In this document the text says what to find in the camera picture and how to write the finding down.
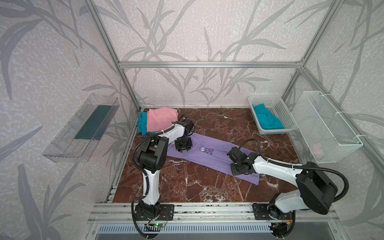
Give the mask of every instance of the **green folded cloth in bin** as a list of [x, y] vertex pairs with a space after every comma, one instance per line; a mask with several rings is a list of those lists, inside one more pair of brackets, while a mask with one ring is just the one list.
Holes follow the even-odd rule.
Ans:
[[263, 129], [284, 129], [280, 119], [273, 115], [264, 104], [254, 106], [256, 117]]
[[137, 131], [142, 136], [147, 134], [147, 113], [138, 112], [139, 120], [137, 121]]

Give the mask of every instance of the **wallpaper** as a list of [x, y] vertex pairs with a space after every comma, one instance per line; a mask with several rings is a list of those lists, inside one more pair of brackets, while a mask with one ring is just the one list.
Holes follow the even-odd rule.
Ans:
[[[95, 0], [120, 61], [299, 61], [331, 0]], [[293, 69], [125, 69], [140, 105], [244, 107]]]
[[[364, 134], [384, 153], [383, 63], [384, 1], [344, 1], [314, 54], [305, 66], [343, 107]], [[300, 81], [296, 84], [296, 96]], [[311, 153], [299, 132], [292, 132], [303, 160]], [[347, 195], [333, 203], [351, 240], [382, 239], [384, 177], [358, 149], [337, 163], [322, 164], [349, 180]], [[330, 177], [342, 189], [343, 183]]]
[[[136, 117], [82, 1], [0, 2], [0, 239], [78, 239]], [[42, 156], [90, 93], [120, 108], [87, 163]]]
[[141, 106], [249, 107], [248, 96], [281, 96], [292, 68], [132, 69], [126, 76]]
[[[314, 90], [305, 77], [300, 76], [291, 90], [286, 104], [293, 109], [303, 91]], [[301, 163], [314, 161], [300, 131], [290, 131], [290, 139]], [[362, 149], [349, 154], [336, 163], [318, 164], [344, 174], [349, 182], [348, 193], [334, 202], [338, 217], [351, 240], [379, 240], [384, 235], [384, 178], [375, 170]], [[336, 183], [339, 192], [343, 181], [334, 174], [327, 174]]]

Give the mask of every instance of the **pink cloth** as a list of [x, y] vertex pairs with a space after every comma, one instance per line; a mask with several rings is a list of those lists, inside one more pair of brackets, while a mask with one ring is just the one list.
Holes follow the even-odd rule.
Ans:
[[173, 108], [150, 109], [147, 114], [147, 131], [159, 132], [172, 126], [177, 121], [177, 110]]

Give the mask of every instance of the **white plastic basket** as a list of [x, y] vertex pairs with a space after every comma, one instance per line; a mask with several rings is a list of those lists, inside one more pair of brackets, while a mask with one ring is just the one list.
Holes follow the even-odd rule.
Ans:
[[320, 91], [304, 91], [292, 115], [318, 163], [340, 161], [363, 145], [341, 113]]
[[[256, 122], [257, 129], [261, 135], [268, 134], [284, 134], [291, 130], [297, 129], [296, 123], [293, 120], [292, 114], [289, 111], [288, 107], [285, 105], [281, 97], [268, 94], [268, 95], [254, 95], [249, 96], [248, 101], [251, 107], [251, 112], [253, 119]], [[277, 118], [280, 119], [281, 123], [284, 126], [284, 129], [263, 129], [260, 126], [259, 120], [256, 117], [255, 110], [253, 106], [264, 104], [264, 106]]]

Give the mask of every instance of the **purple t-shirt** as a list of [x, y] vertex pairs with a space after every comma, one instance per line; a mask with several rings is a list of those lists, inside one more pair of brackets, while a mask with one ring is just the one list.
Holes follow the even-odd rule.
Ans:
[[[219, 172], [232, 175], [230, 164], [233, 162], [228, 157], [227, 153], [233, 147], [238, 147], [237, 145], [197, 133], [192, 134], [190, 137], [192, 140], [191, 150], [179, 152], [176, 150], [174, 144], [170, 144], [168, 145], [167, 156], [186, 159], [215, 169]], [[247, 155], [253, 152], [245, 148], [242, 148], [241, 151]], [[258, 185], [260, 175], [258, 173], [248, 175], [242, 174], [237, 175], [236, 177]]]

